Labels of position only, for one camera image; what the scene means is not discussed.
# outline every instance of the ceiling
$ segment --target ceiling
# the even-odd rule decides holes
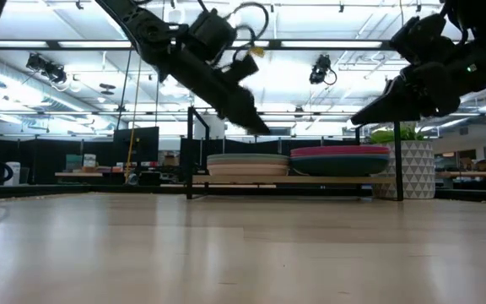
[[[233,10],[240,1],[204,1],[208,8],[216,8],[224,15]],[[0,41],[120,41],[125,40],[121,29],[95,1],[82,0],[84,9],[77,8],[72,0],[8,0],[0,19]],[[333,0],[272,0],[263,1],[269,8],[270,23],[262,39],[327,39],[327,40],[387,40],[401,27],[402,22],[420,15],[426,16],[440,10],[438,0],[403,0],[402,9],[398,0],[342,0],[343,12],[339,12],[339,1]],[[146,6],[164,20],[192,23],[201,12],[194,0],[153,1]],[[234,22],[249,24],[259,29],[263,16],[254,8],[241,10]],[[460,32],[451,24],[444,35],[453,40],[460,39]],[[238,39],[248,39],[241,33]],[[70,79],[53,88],[46,78],[33,74],[25,67],[33,51],[1,51],[0,73],[24,85],[39,86],[42,92],[62,91],[61,99],[68,103],[79,102],[81,108],[113,111],[124,100],[126,108],[133,110],[134,101],[138,111],[184,111],[191,103],[188,91],[168,81],[157,89],[154,70],[141,62],[136,52],[128,51],[34,51],[45,59],[62,64]],[[311,66],[320,54],[326,53],[334,62],[338,81],[327,88],[324,84],[311,85]],[[231,52],[226,52],[223,61],[228,62]],[[264,57],[256,57],[260,71],[242,81],[254,96],[262,111],[293,111],[303,106],[306,111],[357,111],[378,96],[385,79],[392,79],[407,65],[398,54],[389,51],[269,51]],[[125,77],[128,69],[128,80]],[[116,86],[114,95],[105,96],[100,84]],[[196,106],[206,106],[195,99]],[[176,122],[186,115],[162,116],[160,120]],[[323,122],[346,122],[349,117],[329,117]],[[151,117],[136,118],[151,120]]]

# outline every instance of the green plant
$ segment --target green plant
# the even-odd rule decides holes
[[[416,132],[415,123],[401,124],[401,140],[424,140],[421,132]],[[395,141],[393,130],[374,131],[370,135],[371,144],[386,144]]]

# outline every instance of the ceiling-mounted camera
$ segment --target ceiling-mounted camera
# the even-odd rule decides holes
[[[39,54],[30,54],[25,67],[35,73],[40,72],[42,76],[47,77],[54,84],[63,84],[67,81],[67,74],[63,65],[47,61]]]
[[[328,83],[326,81],[326,76],[329,73],[333,73],[335,76],[335,81]],[[315,65],[312,67],[312,72],[310,72],[309,81],[311,84],[328,84],[333,85],[337,82],[337,74],[331,69],[331,59],[329,55],[321,54],[316,60]]]

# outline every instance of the pink plate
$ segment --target pink plate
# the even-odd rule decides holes
[[[293,149],[292,156],[313,156],[313,155],[348,155],[348,154],[388,154],[387,147],[375,146],[326,146]]]
[[[283,165],[210,165],[212,176],[285,176],[288,167]]]

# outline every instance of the wall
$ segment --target wall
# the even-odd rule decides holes
[[[435,154],[475,149],[478,159],[485,157],[483,151],[486,147],[486,125],[468,126],[468,135],[460,135],[458,128],[454,130],[455,132],[442,133],[443,138],[434,140]]]

